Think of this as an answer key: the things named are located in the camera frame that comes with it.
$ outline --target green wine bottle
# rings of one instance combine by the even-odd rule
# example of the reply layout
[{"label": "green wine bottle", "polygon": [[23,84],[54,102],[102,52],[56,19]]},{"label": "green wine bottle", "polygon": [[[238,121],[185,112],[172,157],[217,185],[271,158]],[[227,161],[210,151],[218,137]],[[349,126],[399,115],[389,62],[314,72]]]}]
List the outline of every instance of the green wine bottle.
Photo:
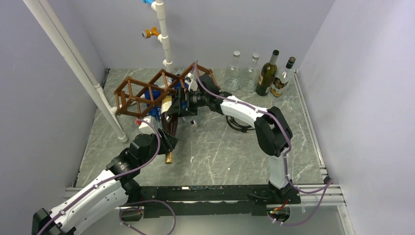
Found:
[{"label": "green wine bottle", "polygon": [[258,83],[256,84],[255,91],[260,96],[266,96],[270,92],[272,82],[277,74],[278,68],[275,65],[277,57],[279,55],[278,50],[273,51],[273,55],[268,63],[262,66],[261,73],[258,77]]}]

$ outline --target wooden lattice rack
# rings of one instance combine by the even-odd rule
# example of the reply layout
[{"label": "wooden lattice rack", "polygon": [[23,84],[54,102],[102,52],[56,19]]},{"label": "wooden lattice rack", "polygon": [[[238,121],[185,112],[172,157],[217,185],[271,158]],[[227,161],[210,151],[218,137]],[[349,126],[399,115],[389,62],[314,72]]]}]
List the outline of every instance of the wooden lattice rack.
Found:
[{"label": "wooden lattice rack", "polygon": [[[191,64],[182,74],[180,74],[180,76],[176,76],[162,69],[148,83],[138,81],[138,80],[133,79],[130,76],[127,76],[124,79],[124,81],[122,81],[121,84],[118,86],[118,88],[114,91],[114,95],[116,97],[116,105],[117,105],[117,111],[115,114],[117,115],[125,114],[125,115],[130,115],[130,116],[134,116],[138,118],[143,118],[147,116],[148,112],[150,112],[154,107],[156,106],[161,107],[161,101],[163,100],[163,98],[165,98],[167,95],[176,94],[176,90],[174,90],[173,88],[179,82],[180,82],[180,85],[184,88],[185,76],[190,71],[192,71],[193,67],[194,67],[194,63]],[[206,69],[205,67],[200,66],[200,65],[197,65],[197,68],[198,68],[197,73],[199,76],[200,76],[199,71],[209,74],[211,78],[213,79],[213,82],[217,86],[212,70]],[[154,83],[161,77],[163,78],[165,88],[161,88],[161,87],[154,85]],[[166,77],[170,77],[173,79],[173,82],[170,85],[168,85]],[[133,86],[136,86],[136,85],[141,86],[142,89],[136,95],[133,95]],[[128,93],[123,91],[125,86],[128,86]],[[159,91],[161,93],[160,96],[157,97],[156,99],[154,99],[153,97],[153,90]],[[141,98],[141,96],[146,91],[148,91],[150,94],[150,100]],[[134,101],[137,102],[137,111],[138,111],[137,113],[127,110],[128,107]],[[148,104],[148,107],[144,111],[141,111],[141,108],[140,108],[141,103]]]}]

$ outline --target bottle cap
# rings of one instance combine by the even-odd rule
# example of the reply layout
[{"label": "bottle cap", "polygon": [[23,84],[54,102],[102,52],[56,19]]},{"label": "bottle cap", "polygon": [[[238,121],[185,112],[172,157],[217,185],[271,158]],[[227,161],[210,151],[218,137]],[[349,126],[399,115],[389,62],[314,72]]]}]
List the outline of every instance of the bottle cap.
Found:
[{"label": "bottle cap", "polygon": [[238,57],[239,58],[240,55],[241,55],[241,53],[238,50],[236,50],[236,51],[233,52],[233,56],[234,57]]},{"label": "bottle cap", "polygon": [[255,52],[254,54],[252,54],[252,58],[255,60],[259,59],[259,53]]},{"label": "bottle cap", "polygon": [[293,67],[295,61],[296,61],[296,59],[291,56],[290,59],[288,59],[287,65],[285,67],[287,69],[291,69]]}]

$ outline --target white pipe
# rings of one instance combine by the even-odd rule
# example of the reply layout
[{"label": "white pipe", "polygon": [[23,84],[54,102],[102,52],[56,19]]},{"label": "white pipe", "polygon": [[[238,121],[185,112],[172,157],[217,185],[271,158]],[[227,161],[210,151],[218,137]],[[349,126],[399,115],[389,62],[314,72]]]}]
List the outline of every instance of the white pipe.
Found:
[{"label": "white pipe", "polygon": [[53,11],[52,7],[50,6],[49,2],[47,0],[39,0],[39,3],[41,4],[42,8],[46,12],[46,14],[49,16],[52,23],[55,25],[55,28],[58,30],[59,34],[65,41],[65,43],[68,45],[69,49],[71,50],[72,54],[75,56],[78,63],[81,65],[84,72],[87,74],[88,79],[91,81],[92,85],[94,87],[100,86],[100,84],[97,82],[95,76],[91,72],[90,68],[88,67],[87,63],[85,62],[84,58],[82,57],[81,53],[78,51],[78,48],[76,48],[75,44],[73,43],[72,39],[68,35],[67,31],[65,30],[64,26],[62,25],[61,21],[59,20],[58,16]]},{"label": "white pipe", "polygon": [[170,40],[167,34],[166,12],[164,9],[164,2],[163,0],[156,0],[156,2],[153,2],[152,5],[153,4],[156,7],[157,19],[159,19],[160,23],[161,43],[163,43],[164,54],[166,56],[166,62],[164,64],[168,72],[173,72],[173,61],[171,60]]},{"label": "white pipe", "polygon": [[114,129],[115,133],[118,135],[118,138],[122,142],[126,142],[127,136],[122,131],[116,120],[111,115],[104,101],[99,96],[98,92],[94,88],[93,84],[89,80],[87,74],[82,69],[81,65],[78,63],[78,60],[75,58],[75,55],[72,53],[71,49],[62,38],[62,35],[59,33],[58,29],[55,27],[54,23],[46,13],[45,9],[42,7],[39,1],[37,0],[23,0],[29,10],[32,12],[33,16],[39,22],[40,26],[43,28],[45,33],[52,40],[53,44],[56,46],[58,51],[61,53],[69,67],[75,73],[76,77],[79,79],[81,84],[84,86],[85,90],[88,92],[90,97],[93,99],[98,109],[102,112],[105,119],[109,122],[111,127]]},{"label": "white pipe", "polygon": [[151,3],[151,9],[156,11],[156,2],[155,1]]}]

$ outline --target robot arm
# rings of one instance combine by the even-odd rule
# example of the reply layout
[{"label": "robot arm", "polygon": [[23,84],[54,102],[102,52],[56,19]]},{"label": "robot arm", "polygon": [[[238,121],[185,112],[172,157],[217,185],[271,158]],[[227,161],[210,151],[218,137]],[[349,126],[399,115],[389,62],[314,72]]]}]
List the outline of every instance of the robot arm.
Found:
[{"label": "robot arm", "polygon": [[[228,92],[221,92],[212,78],[208,74],[200,76],[200,81],[211,92],[218,96],[226,97],[231,100],[239,99]],[[288,126],[287,121],[277,107],[270,109],[254,106],[257,110],[253,110],[241,103],[231,102],[219,99],[200,89],[200,91],[187,91],[181,87],[177,89],[177,96],[173,100],[172,106],[167,111],[168,115],[178,113],[180,117],[197,115],[197,108],[208,106],[211,111],[222,115],[235,117],[250,126],[255,127],[258,144],[262,151],[268,154],[270,164],[270,183],[276,188],[279,197],[282,197],[291,187],[288,185],[287,177],[284,173],[284,163],[282,152],[288,147],[281,130],[274,121],[267,115],[257,112],[262,110],[274,115],[281,123],[287,136],[291,138],[293,133]]]},{"label": "robot arm", "polygon": [[[209,75],[201,76],[200,80],[209,91],[219,96],[238,100],[228,92],[220,92]],[[205,91],[187,91],[181,87],[177,89],[177,95],[167,114],[178,113],[180,117],[194,116],[197,115],[197,109],[202,106],[208,106],[211,111],[235,117],[250,126],[254,126],[258,144],[268,155],[269,159],[271,172],[270,192],[274,194],[274,197],[283,198],[288,191],[293,190],[286,180],[283,157],[281,155],[283,151],[286,151],[288,145],[281,130],[271,118],[241,103],[219,99]],[[274,115],[281,123],[287,136],[289,138],[292,137],[292,132],[277,107],[270,109],[256,108]],[[173,151],[178,140],[168,135],[162,129],[159,129],[158,132],[161,140],[159,154]],[[51,211],[46,211],[45,209],[37,211],[33,216],[32,234],[37,235],[48,221],[60,214],[60,217],[55,219],[42,235],[79,235],[88,226],[114,208],[122,206],[127,202],[140,201],[140,186],[133,179],[139,174],[139,170],[100,185],[97,185],[97,183],[143,165],[156,153],[156,149],[157,139],[155,134],[140,134],[136,136],[130,147],[124,149],[119,156],[115,157],[107,165],[107,169],[102,171],[83,190]],[[83,194],[85,195],[81,200],[64,212],[64,208]]]},{"label": "robot arm", "polygon": [[[159,154],[173,151],[178,140],[163,129],[159,129],[158,132],[161,141]],[[56,219],[42,232],[42,235],[79,235],[114,208],[127,202],[140,201],[140,186],[133,179],[140,173],[139,170],[99,183],[143,165],[156,151],[155,134],[137,135],[130,143],[130,147],[113,158],[107,168],[80,192],[50,211],[43,208],[38,210],[33,215],[32,235],[37,235],[45,224],[54,218]]]}]

